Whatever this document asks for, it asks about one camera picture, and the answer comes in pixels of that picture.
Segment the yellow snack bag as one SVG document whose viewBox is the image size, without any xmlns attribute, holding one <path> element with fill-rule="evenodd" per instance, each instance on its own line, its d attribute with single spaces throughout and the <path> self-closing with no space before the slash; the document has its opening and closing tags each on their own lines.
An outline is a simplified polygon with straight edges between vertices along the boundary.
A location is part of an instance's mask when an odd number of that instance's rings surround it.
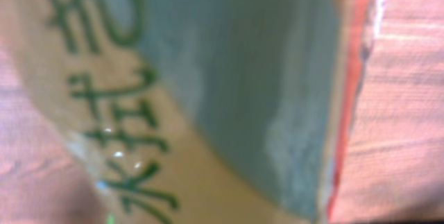
<svg viewBox="0 0 444 224">
<path fill-rule="evenodd" d="M 118 223 L 329 223 L 385 0 L 1 0 Z"/>
</svg>

